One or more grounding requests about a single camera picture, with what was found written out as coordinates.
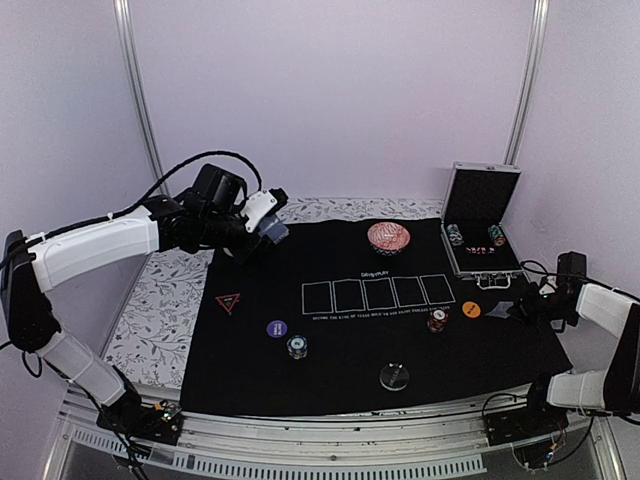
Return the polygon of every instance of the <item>orange poker chip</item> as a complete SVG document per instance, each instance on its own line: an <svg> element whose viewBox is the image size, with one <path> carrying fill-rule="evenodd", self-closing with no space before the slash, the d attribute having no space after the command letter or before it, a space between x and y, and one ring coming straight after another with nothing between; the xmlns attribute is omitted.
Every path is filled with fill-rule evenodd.
<svg viewBox="0 0 640 480"><path fill-rule="evenodd" d="M480 305L477 303L465 302L464 305L462 305L462 313L469 318L478 318L482 312L480 310Z"/></svg>

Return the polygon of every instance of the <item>wire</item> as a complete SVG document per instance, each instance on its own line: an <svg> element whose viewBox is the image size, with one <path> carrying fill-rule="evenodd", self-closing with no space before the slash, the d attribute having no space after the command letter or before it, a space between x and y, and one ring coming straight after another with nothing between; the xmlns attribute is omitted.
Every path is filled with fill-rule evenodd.
<svg viewBox="0 0 640 480"><path fill-rule="evenodd" d="M551 455L551 460L544 466L544 467L539 467L539 468L529 468L528 466L524 465L520 459L518 459L518 457L516 456L516 453L513 449L513 444L511 444L511 453L513 454L513 458L515 458L516 462L518 463L518 465L520 465L522 468L524 468L527 471L530 472L537 472L538 470L544 470L548 467L552 467L553 465L557 465L558 463L562 463L565 460L567 460L568 458L570 458L572 455L574 455L579 449L580 447L584 444L584 442L586 442L587 438L589 438L589 434L591 433L591 428L593 427L593 422L596 419L596 417L591 417L591 421L589 422L589 426L587 427L587 431L584 433L583 437L580 439L580 441L576 444L575 447L573 447L573 450L571 450L569 453L567 453L564 457L559 458L556 461L553 461L553 459L555 459L555 453L558 451L558 449L556 448L555 450L552 450L551 452L549 452ZM542 459L544 459L547 455L549 454L545 454L543 457L540 457L537 461L540 461Z"/></svg>
<svg viewBox="0 0 640 480"><path fill-rule="evenodd" d="M571 450L564 457L559 458L555 462L550 462L549 465L548 465L549 467L564 462L565 460L567 460L569 457L571 457L574 453L576 453L580 449L582 444L587 441L587 438L589 438L589 434L591 434L591 428L593 427L593 422L595 421L595 419L596 419L596 417L591 417L591 421L589 422L589 426L587 427L587 431L584 432L584 436L580 439L578 444L575 447L573 447L573 450Z"/></svg>
<svg viewBox="0 0 640 480"><path fill-rule="evenodd" d="M622 415L620 415L619 418L623 422L627 422L627 423L630 423L631 425L635 425L636 427L640 427L640 421L639 420L634 420L633 418L629 418L627 416L622 416Z"/></svg>
<svg viewBox="0 0 640 480"><path fill-rule="evenodd" d="M535 271L533 271L531 269L526 269L524 267L524 265L527 264L527 263L533 263L534 265L537 265L538 267L540 267L543 270L543 272L535 272ZM524 262L520 262L520 266L523 269L525 269L525 270L527 270L528 272L531 272L531 273L539 273L540 275L549 275L549 270L547 270L547 267L545 267L543 264L541 264L537 260L525 260Z"/></svg>
<svg viewBox="0 0 640 480"><path fill-rule="evenodd" d="M22 351L22 364L24 365L24 368L27 369L27 372L29 372L29 375L31 375L33 378L40 378L42 376L42 359L37 355L36 357L38 358L38 371L34 372L33 370L31 370L31 367L27 363L27 352L25 352L24 350Z"/></svg>
<svg viewBox="0 0 640 480"><path fill-rule="evenodd" d="M560 422L558 422L558 430L560 430L560 436L555 441L555 443L556 443L556 445L560 446L560 440L562 440L562 437L564 437L566 435L566 433L564 431L564 428L562 428L562 425L560 424Z"/></svg>
<svg viewBox="0 0 640 480"><path fill-rule="evenodd" d="M606 283L600 282L600 281L598 281L598 280L594 280L593 278L589 278L589 277L587 277L586 275L579 275L579 274L576 274L576 273L557 273L557 272L552 273L552 272L548 272L548 271L546 271L546 268L544 268L544 267L543 267L543 270L544 270L544 271L534 270L533 268L529 268L529 267L527 267L527 266L526 266L526 265L527 265L527 263L534 263L534 264L537 264L537 265L540 265L540 263L539 263L539 262L537 262L537 261L535 261L535 260L525 260L525 261L523 261L523 262L520 262L520 267L521 267L523 270L525 270L525 271L527 271L527 272L529 272L529 273L535 273L535 274L537 274L537 275L548 275L548 276L550 276L550 277L567 277L567 278L577 278L577 279L579 279L579 280L582 280L582 281L583 281L583 282L585 282L585 283L595 283L596 285L599 285L599 286L601 286L601 287L603 287L603 288L606 288L606 289L608 289L608 290L612 290L612 291L614 291L614 292L617 292L617 293L619 293L619 294L621 294L621 295L624 295L624 296L626 296L626 297L629 297L629 298L631 298L631 299L635 300L636 302L639 302L639 303L640 303L640 298L636 297L635 295L632 295L631 293L628 293L628 292L625 292L625 291L620 290L620 289L618 289L618 288L615 288L615 287L612 287L612 286L610 286L610 285L607 285Z"/></svg>
<svg viewBox="0 0 640 480"><path fill-rule="evenodd" d="M127 457L129 457L129 463L131 464L131 467L130 467L131 473L133 473L136 476L136 478L138 478L139 480L149 480L149 477L147 477L147 474L142 468L142 463L135 457L134 449L131 446L132 442L129 441L128 443L125 441L124 438L122 438L122 435L118 433L116 426L113 423L111 423L111 420L109 420L109 417L107 417L106 413L104 412L104 409L102 408L102 406L100 406L100 404L96 401L96 399L93 398L93 395L91 395L84 388L82 388L82 390L84 390L84 393L87 395L87 398L91 400L91 403L93 403L93 406L96 407L96 410L98 410L99 415L101 415L102 418L109 424L113 433L116 435L116 437L118 437L118 440L124 446L124 449L127 452Z"/></svg>
<svg viewBox="0 0 640 480"><path fill-rule="evenodd" d="M517 401L518 398L527 398L523 395L516 395L514 393L506 393L506 392L500 392L500 393L494 393L493 395L491 395L489 398L487 398L484 402L484 405L482 405L482 410L481 410L481 416L482 419L484 420L484 411L487 408L487 405L489 405L489 402L491 402L491 400L493 400L494 398L498 398L498 397L510 397L513 398L513 401Z"/></svg>
<svg viewBox="0 0 640 480"><path fill-rule="evenodd" d="M71 225L67 225L67 226L64 226L64 227L57 228L57 229L52 230L49 233L47 233L47 234L45 234L45 235L43 235L41 237L34 238L34 239L32 239L32 240L30 240L28 242L25 242L25 243L19 245L18 247L14 248L10 252L8 252L8 254L2 259L2 261L0 262L0 271L2 271L7 266L7 264L11 261L11 259L14 258L16 255L18 255L21 252L25 252L28 249L30 249L31 247L41 243L44 238L57 237L58 235L62 235L63 233L67 233L67 232L70 232L72 230L77 230L78 228L88 227L90 225L95 225L96 223L106 222L108 220L111 220L111 219L114 219L114 218L120 218L120 217L123 217L125 215L130 214L136 208L142 206L142 204L146 200L148 200L149 197L151 197L151 195L153 195L153 193L158 189L158 187L160 185L162 185L164 182L166 182L176 172L178 172L179 170L183 169L187 165L190 165L193 162L196 162L196 161L198 161L198 160L200 160L202 158L205 158L205 157L231 157L231 158L235 158L236 160L241 161L247 167L249 167L249 169L253 172L253 174L256 177L256 180L258 181L258 190L262 190L262 177L260 176L260 172L258 172L258 169L255 167L255 165L253 163L251 163L251 161L248 158L240 155L239 153L229 152L227 150L213 150L213 151L209 151L209 152L202 152L202 153L199 153L197 155L194 155L193 157L187 158L186 160L180 162L178 165L173 167L171 170L169 170L167 173L165 173L162 177L160 177L153 184L153 186L149 190L147 190L142 197L140 197L138 199L138 201L136 201L133 205L125 208L124 210L116 212L113 215L104 215L104 216L101 216L101 217L90 218L90 219L82 220L80 222L77 222L77 223L74 223L74 224L71 224ZM244 187L243 187L243 192L245 194L245 200L246 200L246 193L247 192L244 189Z"/></svg>

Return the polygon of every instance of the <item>red triangle logo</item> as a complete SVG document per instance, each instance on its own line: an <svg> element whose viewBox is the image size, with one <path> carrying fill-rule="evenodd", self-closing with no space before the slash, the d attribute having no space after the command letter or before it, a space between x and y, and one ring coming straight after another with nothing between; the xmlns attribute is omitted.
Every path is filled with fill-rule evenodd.
<svg viewBox="0 0 640 480"><path fill-rule="evenodd" d="M240 294L233 293L231 295L222 295L221 297L216 297L216 300L218 300L218 303L222 306L222 308L224 308L224 310L229 315L231 315L231 310L240 300Z"/></svg>

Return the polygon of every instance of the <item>black cable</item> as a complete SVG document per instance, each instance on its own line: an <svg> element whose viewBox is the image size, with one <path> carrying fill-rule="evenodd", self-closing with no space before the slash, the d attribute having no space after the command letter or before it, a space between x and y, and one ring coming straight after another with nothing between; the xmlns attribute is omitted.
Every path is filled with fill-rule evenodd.
<svg viewBox="0 0 640 480"><path fill-rule="evenodd" d="M544 271L544 274L541 274L543 276L542 276L542 279L540 280L540 288L544 287L545 285L549 285L554 292L557 290L555 285L553 285L552 283L549 283L549 270L547 270L547 267L545 267L542 263L538 262L537 260L526 260L526 263L533 263L534 265L539 266Z"/></svg>
<svg viewBox="0 0 640 480"><path fill-rule="evenodd" d="M580 439L580 441L578 442L578 444L573 447L573 450L571 450L569 453L567 453L564 457L559 458L558 460L556 460L555 462L552 460L551 462L549 462L549 464L547 465L548 467L551 467L553 465L557 465L559 463L564 462L566 459L568 459L569 457L571 457L574 453L576 453L580 447L582 446L582 444L584 442L587 441L587 438L589 438L589 434L591 433L591 427L593 427L593 422L596 419L596 417L591 417L591 421L589 422L589 426L587 427L587 431L584 433L584 436Z"/></svg>
<svg viewBox="0 0 640 480"><path fill-rule="evenodd" d="M487 405L489 405L489 402L491 402L491 400L493 400L494 398L498 398L498 397L510 397L510 398L512 398L514 400L514 402L518 398L527 398L527 397L524 397L522 395L516 395L514 393L506 393L506 392L494 393L489 398L487 398L485 400L485 402L484 402L484 405L482 405L482 410L480 411L480 415L482 416L482 420L484 420L484 411L487 408Z"/></svg>
<svg viewBox="0 0 640 480"><path fill-rule="evenodd" d="M527 266L526 266L526 264L527 264L527 263L535 263L535 264L538 264L538 265L539 265L539 263L538 263L538 262L536 262L535 260L525 260L525 261L523 261L523 262L520 262L520 267L521 267L523 270L527 271L527 272L535 273L535 274L537 274L537 275L548 275L548 276L550 276L550 277L567 277L567 278L577 278L577 279L579 279L579 280L582 280L582 281L583 281L583 282L585 282L585 283L595 283L596 285L599 285L599 286L601 286L601 287L603 287L603 288L606 288L606 289L608 289L608 290L611 290L611 291L617 292L617 293L619 293L619 294L621 294L621 295L624 295L624 296L626 296L626 297L629 297L629 298L631 298L631 299L635 300L636 302L639 302L639 303L640 303L640 298L636 297L635 295L632 295L632 294L627 293L627 292L625 292L625 291L623 291L623 290L620 290L620 289L614 288L614 287L612 287L612 286L610 286L610 285L607 285L606 283L600 282L600 281L598 281L598 280L594 280L593 278L589 278L589 277L587 277L587 276L585 276L585 275L579 275L579 274L576 274L576 273L557 273L557 272L553 273L553 272L547 272L547 271L546 271L546 269L544 269L545 271L534 270L533 268L529 268L529 267L527 267Z"/></svg>
<svg viewBox="0 0 640 480"><path fill-rule="evenodd" d="M524 262L520 262L520 266L523 269L525 269L524 265L527 264L527 263L533 263L534 265L539 266L544 271L544 273L540 272L539 273L540 275L549 275L549 270L547 270L547 267L545 267L543 264L541 264L537 260L525 260ZM527 270L528 272L531 272L531 273L536 273L536 272L532 271L531 269L525 269L525 270Z"/></svg>
<svg viewBox="0 0 640 480"><path fill-rule="evenodd" d="M629 418L627 416L620 416L620 420L623 422L630 423L631 425L635 425L636 427L640 427L640 420L634 420L633 418Z"/></svg>
<svg viewBox="0 0 640 480"><path fill-rule="evenodd" d="M562 425L560 424L560 422L558 422L558 430L560 431L560 436L558 437L558 440L555 441L555 443L556 443L556 445L559 446L560 445L560 440L562 440L562 437L565 435L564 428L562 428Z"/></svg>
<svg viewBox="0 0 640 480"><path fill-rule="evenodd" d="M135 453L133 452L133 448L131 447L130 443L127 443L125 439L122 438L122 435L118 433L116 426L113 423L111 423L111 420L109 420L109 417L107 417L106 413L104 412L104 409L102 408L102 406L100 406L100 404L96 401L96 399L93 398L93 395L91 395L84 388L82 388L82 390L84 390L84 393L87 395L87 398L91 400L91 403L93 403L93 406L96 407L96 410L98 410L98 414L102 416L102 418L109 424L109 426L111 427L111 431L113 431L116 437L118 437L118 440L120 441L120 443L124 446L124 449L127 452L127 457L129 457L129 463L131 464L131 469L130 469L131 473L133 473L138 480L149 480L149 477L147 477L147 474L142 468L142 463L135 457Z"/></svg>
<svg viewBox="0 0 640 480"><path fill-rule="evenodd" d="M45 234L44 238L47 238L47 239L53 238L53 237L56 237L58 235L62 235L63 233L67 233L67 232L70 232L72 230L77 230L78 228L88 227L90 225L95 225L96 223L106 222L106 221L108 221L110 219L120 218L120 217L123 217L125 215L130 214L136 208L142 206L142 204L146 200L148 200L149 197L151 197L151 195L153 195L153 193L158 189L158 187L160 185L162 185L164 182L166 182L176 172L178 172L179 170L183 169L187 165L190 165L191 163L196 162L196 161L198 161L198 160L200 160L202 158L205 158L205 157L231 157L231 158L235 158L236 160L241 161L247 167L249 167L249 169L253 172L253 174L256 177L256 180L258 181L258 190L262 190L262 177L260 176L260 172L258 172L258 169L255 167L255 165L253 163L251 163L251 161L248 158L240 155L239 153L229 152L227 150L213 150L213 151L209 151L209 152L202 152L202 153L199 153L197 155L194 155L193 157L187 158L183 162L180 162L178 165L173 167L171 170L169 170L167 173L165 173L162 177L160 177L153 184L153 186L149 190L147 190L147 192L142 197L140 197L138 199L138 201L136 201L133 205L125 208L124 210L121 210L119 212L115 212L111 216L104 215L104 216L101 216L101 217L90 218L90 219L82 220L80 222L77 222L77 223L74 223L74 224L71 224L71 225L67 225L67 226L64 226L64 227L57 228L57 229L52 230L49 233ZM245 195L245 201L246 201L246 196L247 196L246 189L243 187L242 190L243 190L243 193ZM28 250L29 248L39 244L42 241L43 241L42 237L37 237L37 238L34 238L34 239L32 239L32 240L30 240L28 242L23 243L22 245L19 245L17 248L14 248L0 262L0 271L2 271L2 269L4 269L4 267L7 266L9 261L13 257L15 257L18 253L24 252L24 251Z"/></svg>
<svg viewBox="0 0 640 480"><path fill-rule="evenodd" d="M27 369L27 372L29 372L29 374L33 378L40 378L42 376L42 359L37 355L36 357L38 358L38 371L34 372L33 370L31 370L31 367L27 363L27 352L25 352L24 350L22 351L22 364L24 365L24 368Z"/></svg>

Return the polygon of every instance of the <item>white wall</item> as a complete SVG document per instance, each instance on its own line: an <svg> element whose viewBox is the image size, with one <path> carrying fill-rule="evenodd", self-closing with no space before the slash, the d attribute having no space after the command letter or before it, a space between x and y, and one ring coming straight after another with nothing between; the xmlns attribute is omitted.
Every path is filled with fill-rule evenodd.
<svg viewBox="0 0 640 480"><path fill-rule="evenodd" d="M533 4L132 2L160 156L237 150L293 196L442 198L454 161L503 161Z"/></svg>
<svg viewBox="0 0 640 480"><path fill-rule="evenodd" d="M48 231L133 202L151 183L117 37L113 2L0 7L0 238ZM140 259L50 295L54 312L99 348ZM0 327L0 343L6 329ZM0 478L42 475L65 385L0 353Z"/></svg>
<svg viewBox="0 0 640 480"><path fill-rule="evenodd" d="M588 256L590 276L640 294L640 3L551 2L539 77L507 227L523 258L555 268ZM612 339L563 335L578 368ZM627 474L640 478L640 430L616 423Z"/></svg>

